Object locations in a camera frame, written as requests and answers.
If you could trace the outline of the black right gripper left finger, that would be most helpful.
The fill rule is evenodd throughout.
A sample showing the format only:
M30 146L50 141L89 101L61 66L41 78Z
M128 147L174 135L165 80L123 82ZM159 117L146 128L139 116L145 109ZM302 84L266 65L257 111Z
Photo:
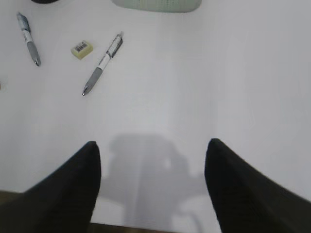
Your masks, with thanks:
M0 206L2 233L86 233L101 185L101 157L87 142L44 180Z

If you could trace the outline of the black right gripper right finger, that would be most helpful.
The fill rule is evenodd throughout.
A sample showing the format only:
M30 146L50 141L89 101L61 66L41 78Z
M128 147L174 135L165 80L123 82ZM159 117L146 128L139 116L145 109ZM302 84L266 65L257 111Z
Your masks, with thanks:
M309 233L311 203L272 181L218 138L205 162L207 190L223 233Z

